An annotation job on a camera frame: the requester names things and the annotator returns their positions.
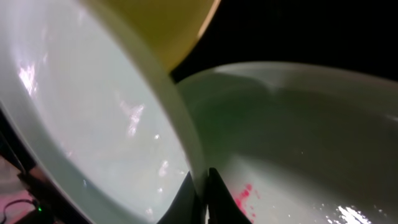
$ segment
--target black object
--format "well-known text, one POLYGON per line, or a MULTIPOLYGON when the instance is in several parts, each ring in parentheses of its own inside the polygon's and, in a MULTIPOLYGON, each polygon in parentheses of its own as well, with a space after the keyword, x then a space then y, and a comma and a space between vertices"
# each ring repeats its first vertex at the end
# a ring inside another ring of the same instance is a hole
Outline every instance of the black object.
POLYGON ((235 204, 215 168, 209 169, 205 200, 209 209, 209 224, 251 223, 235 204))
POLYGON ((67 224, 88 224, 51 183, 43 183, 29 174, 20 174, 18 178, 28 186, 27 190, 40 202, 40 207, 53 217, 67 224))
POLYGON ((19 200, 9 202, 6 206, 4 206, 4 208, 2 210, 3 218, 2 218, 2 221, 0 222, 0 224, 5 224, 5 222, 7 221, 7 215, 6 215, 7 208, 16 203, 29 203, 29 204, 35 205, 35 207, 37 207, 37 203, 35 203, 34 201, 31 201, 31 200, 27 200, 27 199, 19 199, 19 200))
POLYGON ((398 13, 386 0, 222 0, 176 82, 219 65, 301 62, 398 81, 398 13))
POLYGON ((202 224, 205 222, 205 206, 195 192, 191 173, 188 173, 170 208, 157 224, 202 224))
POLYGON ((55 224, 53 215, 46 209, 41 208, 40 210, 35 209, 29 214, 21 218, 15 224, 55 224))

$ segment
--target red stain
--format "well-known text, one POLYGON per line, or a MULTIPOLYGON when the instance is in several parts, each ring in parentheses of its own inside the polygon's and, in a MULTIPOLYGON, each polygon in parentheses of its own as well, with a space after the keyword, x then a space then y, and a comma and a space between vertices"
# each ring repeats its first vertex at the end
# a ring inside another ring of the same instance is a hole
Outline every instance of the red stain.
POLYGON ((244 207, 246 207, 246 200, 250 196, 250 192, 247 189, 244 189, 237 198, 235 198, 235 203, 238 206, 238 208, 246 214, 246 211, 244 207))
POLYGON ((249 195, 250 195, 250 193, 249 193, 249 191, 248 191, 248 190, 244 190, 244 191, 243 191, 243 195, 244 195, 244 196, 249 196, 249 195))
POLYGON ((251 184, 246 184, 246 188, 247 188, 248 190, 251 190, 253 187, 252 187, 251 184))
POLYGON ((257 196, 258 199, 260 199, 259 192, 257 190, 254 191, 254 194, 257 196))
MULTIPOLYGON (((246 184, 246 188, 244 190, 242 190, 242 192, 240 192, 240 194, 238 194, 238 197, 235 198, 236 205, 238 206, 238 208, 240 209, 240 211, 242 211, 242 213, 244 215, 246 215, 246 210, 244 209, 247 207, 246 201, 249 198, 252 189, 253 189, 253 186, 251 184, 246 184)), ((254 193, 257 196, 257 198, 260 199, 260 195, 259 195, 258 191, 255 190, 254 193)))
POLYGON ((241 201, 239 198, 236 198, 236 199, 235 199, 235 204, 236 204, 239 208, 242 207, 242 201, 241 201))

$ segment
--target white plastic bowl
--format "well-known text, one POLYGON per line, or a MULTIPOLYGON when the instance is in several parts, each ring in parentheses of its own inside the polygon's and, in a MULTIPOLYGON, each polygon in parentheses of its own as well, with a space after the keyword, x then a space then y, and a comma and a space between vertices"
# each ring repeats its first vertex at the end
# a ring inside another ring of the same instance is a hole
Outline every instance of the white plastic bowl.
POLYGON ((0 108, 87 219, 156 222, 188 170, 200 190, 192 122, 131 27, 73 0, 0 1, 0 12, 0 108))
POLYGON ((396 223, 398 84, 299 63, 178 84, 206 163, 254 223, 396 223))

